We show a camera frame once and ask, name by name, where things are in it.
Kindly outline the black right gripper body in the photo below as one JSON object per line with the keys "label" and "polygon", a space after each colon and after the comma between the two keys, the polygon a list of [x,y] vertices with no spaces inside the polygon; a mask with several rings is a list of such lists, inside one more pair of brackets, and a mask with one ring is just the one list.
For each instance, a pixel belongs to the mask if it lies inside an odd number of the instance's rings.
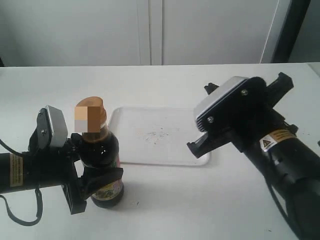
{"label": "black right gripper body", "polygon": [[[207,96],[217,87],[212,82],[204,86]],[[241,153],[267,134],[272,127],[280,126],[284,118],[274,106],[293,88],[293,80],[283,72],[267,84],[259,77],[247,80],[225,100],[212,109],[204,123],[207,131],[187,147],[196,158],[232,143]]]}

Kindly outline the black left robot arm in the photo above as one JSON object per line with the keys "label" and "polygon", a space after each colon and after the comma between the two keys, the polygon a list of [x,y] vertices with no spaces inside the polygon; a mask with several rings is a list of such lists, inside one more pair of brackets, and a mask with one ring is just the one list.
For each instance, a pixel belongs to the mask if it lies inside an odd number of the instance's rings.
{"label": "black left robot arm", "polygon": [[16,152],[4,145],[7,153],[0,155],[0,194],[34,190],[37,219],[43,214],[41,188],[61,186],[70,213],[83,213],[87,199],[102,187],[120,180],[121,167],[85,167],[77,175],[75,162],[80,158],[81,136],[72,134],[62,147],[49,146],[47,140],[31,137],[27,152]]}

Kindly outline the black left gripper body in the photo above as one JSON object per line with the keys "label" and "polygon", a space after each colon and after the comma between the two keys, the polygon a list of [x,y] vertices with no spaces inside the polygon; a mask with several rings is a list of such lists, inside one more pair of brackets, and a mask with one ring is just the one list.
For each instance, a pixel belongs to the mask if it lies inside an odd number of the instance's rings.
{"label": "black left gripper body", "polygon": [[32,155],[28,174],[32,185],[39,188],[61,186],[70,213],[83,213],[87,201],[82,197],[75,167],[80,158],[72,140],[67,138],[62,147],[50,147],[34,133],[29,139],[28,150]]}

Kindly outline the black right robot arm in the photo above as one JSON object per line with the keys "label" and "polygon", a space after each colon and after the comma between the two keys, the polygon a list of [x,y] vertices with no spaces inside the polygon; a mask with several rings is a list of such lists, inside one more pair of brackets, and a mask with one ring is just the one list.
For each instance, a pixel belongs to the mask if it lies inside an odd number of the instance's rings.
{"label": "black right robot arm", "polygon": [[202,136],[187,147],[196,158],[232,143],[262,174],[280,214],[300,240],[320,237],[320,158],[275,105],[294,87],[280,72],[272,83],[234,76],[208,83],[193,110]]}

